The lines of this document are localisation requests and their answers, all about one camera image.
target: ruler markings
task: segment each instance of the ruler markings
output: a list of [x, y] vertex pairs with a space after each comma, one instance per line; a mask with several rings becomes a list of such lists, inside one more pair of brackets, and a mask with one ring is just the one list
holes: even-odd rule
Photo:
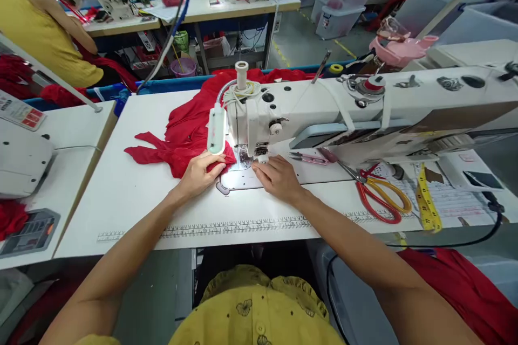
[[[380, 214], [390, 215], [387, 211], [378, 210]], [[381, 222], [374, 218], [367, 211], [356, 211], [344, 214], [357, 224]], [[413, 214], [403, 215], [403, 219], [413, 219]], [[203, 223], [191, 225], [168, 226], [160, 239], [213, 236], [216, 234], [268, 232], [275, 230], [305, 229], [312, 228], [311, 223], [304, 216], [261, 218], [254, 220], [225, 221], [218, 223]], [[97, 236], [97, 242], [114, 242], [119, 240], [126, 231], [101, 232]]]

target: yellow shirt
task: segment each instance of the yellow shirt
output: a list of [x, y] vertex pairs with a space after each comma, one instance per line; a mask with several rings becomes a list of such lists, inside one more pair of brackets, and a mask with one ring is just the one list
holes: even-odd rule
[[[251, 282], [255, 285], [240, 286]], [[296, 277], [270, 280], [258, 268], [240, 265], [209, 283], [202, 302], [169, 345], [343, 343], [329, 324], [325, 305], [307, 282]], [[120, 344], [112, 337], [89, 335], [76, 345]]]
[[29, 0], [2, 0], [0, 31], [73, 87], [89, 87], [104, 75], [83, 60], [68, 33]]

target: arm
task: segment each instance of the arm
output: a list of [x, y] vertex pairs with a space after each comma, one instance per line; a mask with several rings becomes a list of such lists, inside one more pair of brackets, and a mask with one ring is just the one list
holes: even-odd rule
[[85, 31], [81, 22], [68, 16], [56, 0], [29, 0], [36, 8], [48, 13], [81, 46], [92, 54], [97, 54], [97, 46]]
[[[281, 156], [255, 163], [265, 190], [302, 213], [340, 258], [372, 287], [401, 345], [481, 345], [456, 311], [385, 244], [302, 188]], [[433, 317], [434, 325], [426, 323]]]
[[109, 336], [122, 295], [171, 222], [173, 213], [202, 193], [225, 168], [224, 155], [193, 158], [180, 181], [148, 215], [132, 227], [96, 264], [47, 329], [40, 345], [73, 345], [89, 334]]

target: person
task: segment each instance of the person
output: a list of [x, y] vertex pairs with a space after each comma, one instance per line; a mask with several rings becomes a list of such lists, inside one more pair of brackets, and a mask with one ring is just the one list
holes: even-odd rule
[[97, 54], [97, 46], [79, 19], [68, 16], [56, 0], [2, 0], [2, 6], [2, 34], [69, 85], [87, 88], [120, 82], [111, 67], [83, 60], [72, 38], [91, 54]]
[[[121, 296], [174, 212], [211, 186], [225, 164], [204, 152], [180, 183], [96, 264], [56, 316], [40, 345], [108, 345]], [[210, 172], [206, 168], [218, 165]], [[264, 189], [302, 213], [374, 290], [401, 345], [480, 345], [456, 311], [382, 242], [303, 188], [281, 156], [253, 170]], [[428, 318], [434, 318], [430, 325]], [[268, 279], [251, 266], [220, 273], [173, 335], [176, 344], [340, 344], [325, 305], [302, 279]]]

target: scissors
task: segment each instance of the scissors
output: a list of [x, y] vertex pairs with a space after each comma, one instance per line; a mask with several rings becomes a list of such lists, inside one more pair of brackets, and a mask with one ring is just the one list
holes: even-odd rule
[[314, 164], [320, 164], [320, 165], [327, 165], [329, 162], [322, 158], [315, 155], [306, 155], [301, 153], [290, 153], [290, 158], [301, 161], [301, 162], [308, 162], [308, 163], [314, 163]]
[[[347, 164], [342, 162], [338, 157], [333, 154], [331, 151], [325, 148], [318, 148], [318, 151], [331, 163], [338, 163], [345, 171], [347, 171], [356, 181], [356, 188], [358, 189], [358, 193], [360, 194], [360, 199], [362, 200], [363, 206], [367, 209], [367, 211], [376, 217], [378, 220], [383, 221], [387, 224], [399, 224], [401, 222], [401, 213], [410, 213], [412, 211], [412, 203], [409, 198], [399, 190], [393, 184], [383, 181], [381, 179], [377, 179], [372, 177], [372, 170], [376, 168], [376, 166], [370, 168], [368, 171], [361, 171], [358, 173], [354, 168], [349, 167]], [[380, 187], [384, 186], [392, 190], [396, 193], [399, 199], [403, 202], [403, 207], [401, 208], [397, 203], [395, 203], [387, 193]], [[370, 189], [374, 189], [376, 193], [379, 194], [376, 196]], [[367, 195], [374, 199], [377, 203], [387, 209], [390, 214], [394, 217], [393, 219], [385, 218], [377, 213], [376, 210], [371, 206], [369, 201], [367, 200]]]

